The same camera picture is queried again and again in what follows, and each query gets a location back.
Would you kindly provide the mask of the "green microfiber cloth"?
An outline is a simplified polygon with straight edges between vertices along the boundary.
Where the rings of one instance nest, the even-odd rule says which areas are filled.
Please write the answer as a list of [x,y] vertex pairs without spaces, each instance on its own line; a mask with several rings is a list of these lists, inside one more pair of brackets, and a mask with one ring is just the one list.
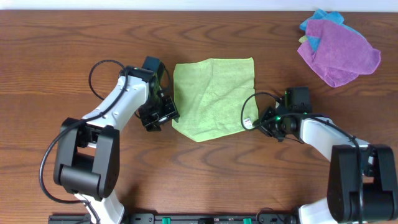
[[252,124],[259,110],[252,58],[209,58],[174,68],[174,102],[180,114],[172,127],[195,142],[236,134],[241,120]]

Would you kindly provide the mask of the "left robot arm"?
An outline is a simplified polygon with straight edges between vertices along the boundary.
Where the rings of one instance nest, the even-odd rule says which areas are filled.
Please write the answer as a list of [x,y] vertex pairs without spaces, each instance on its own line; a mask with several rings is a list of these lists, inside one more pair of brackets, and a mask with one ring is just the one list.
[[166,88],[168,71],[160,59],[146,57],[141,67],[122,66],[117,84],[92,112],[82,119],[67,118],[51,143],[57,146],[53,181],[83,203],[92,223],[124,223],[124,205],[115,192],[120,168],[120,134],[137,116],[146,131],[178,119]]

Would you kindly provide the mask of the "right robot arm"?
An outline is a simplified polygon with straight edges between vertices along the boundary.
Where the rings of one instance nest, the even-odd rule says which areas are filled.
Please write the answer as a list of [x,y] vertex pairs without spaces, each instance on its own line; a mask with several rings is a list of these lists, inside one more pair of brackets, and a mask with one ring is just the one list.
[[330,162],[326,198],[302,205],[283,223],[371,223],[397,219],[397,172],[392,149],[371,144],[314,113],[307,87],[274,96],[254,129],[279,142],[293,135]]

